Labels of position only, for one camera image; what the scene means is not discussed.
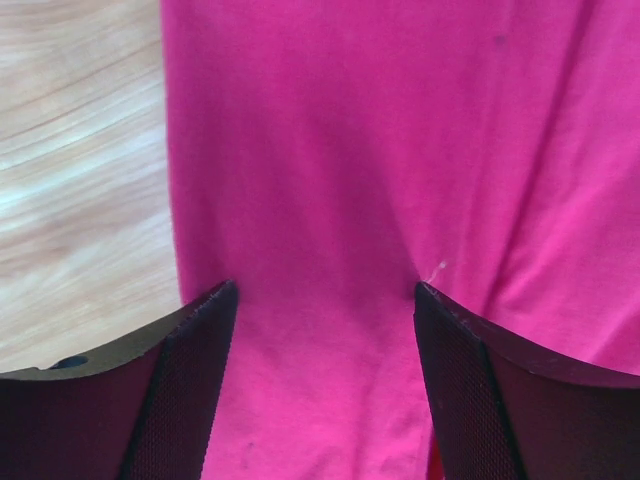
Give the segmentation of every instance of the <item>black mesh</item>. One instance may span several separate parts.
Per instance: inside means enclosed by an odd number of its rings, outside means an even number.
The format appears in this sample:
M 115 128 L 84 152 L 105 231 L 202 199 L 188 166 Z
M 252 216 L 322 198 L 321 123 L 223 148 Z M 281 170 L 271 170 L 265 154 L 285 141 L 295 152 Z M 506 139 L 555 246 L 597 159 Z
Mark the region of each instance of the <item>black mesh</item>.
M 482 342 L 419 286 L 415 326 L 447 480 L 526 480 Z
M 223 287 L 167 337 L 120 480 L 200 478 L 236 302 Z
M 81 378 L 1 378 L 0 479 L 118 478 L 157 357 Z
M 640 478 L 639 390 L 552 381 L 491 357 L 531 480 Z

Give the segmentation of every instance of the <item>dark spot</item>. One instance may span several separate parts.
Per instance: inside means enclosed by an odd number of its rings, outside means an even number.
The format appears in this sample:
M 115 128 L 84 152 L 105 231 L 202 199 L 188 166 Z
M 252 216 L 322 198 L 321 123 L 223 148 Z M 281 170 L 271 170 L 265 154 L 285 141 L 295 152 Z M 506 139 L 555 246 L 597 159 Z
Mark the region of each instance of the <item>dark spot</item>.
M 242 456 L 242 468 L 244 470 L 249 470 L 249 457 L 251 456 L 251 451 L 255 444 L 253 442 L 249 442 L 247 447 L 244 449 L 244 455 Z
M 493 43 L 495 43 L 496 46 L 498 46 L 498 47 L 502 47 L 503 45 L 505 45 L 507 43 L 507 36 L 506 35 L 496 35 L 495 37 L 493 37 Z

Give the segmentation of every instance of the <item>wooden surface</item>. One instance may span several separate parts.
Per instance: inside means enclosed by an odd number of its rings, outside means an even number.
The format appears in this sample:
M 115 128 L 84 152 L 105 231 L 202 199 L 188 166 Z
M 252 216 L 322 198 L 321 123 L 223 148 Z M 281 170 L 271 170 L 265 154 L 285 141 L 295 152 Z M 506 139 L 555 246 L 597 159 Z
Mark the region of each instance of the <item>wooden surface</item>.
M 158 6 L 0 0 L 0 371 L 179 305 Z

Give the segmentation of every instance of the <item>wooden table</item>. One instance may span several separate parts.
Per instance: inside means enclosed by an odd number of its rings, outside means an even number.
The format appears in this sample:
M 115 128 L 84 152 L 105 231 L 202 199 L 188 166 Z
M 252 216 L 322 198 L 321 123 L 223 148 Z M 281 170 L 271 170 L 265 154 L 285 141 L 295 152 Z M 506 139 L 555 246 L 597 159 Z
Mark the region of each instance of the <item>wooden table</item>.
M 179 304 L 155 0 L 0 0 L 0 371 Z

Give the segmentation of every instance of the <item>pink cloth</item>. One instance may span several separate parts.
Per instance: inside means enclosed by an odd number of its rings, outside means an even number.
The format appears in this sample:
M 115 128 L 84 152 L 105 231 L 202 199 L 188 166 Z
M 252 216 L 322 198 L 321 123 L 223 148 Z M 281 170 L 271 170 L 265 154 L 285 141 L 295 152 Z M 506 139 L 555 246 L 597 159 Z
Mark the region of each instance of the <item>pink cloth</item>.
M 242 297 L 204 479 L 424 479 L 419 279 L 640 372 L 639 2 L 164 0 L 163 24 L 182 295 Z

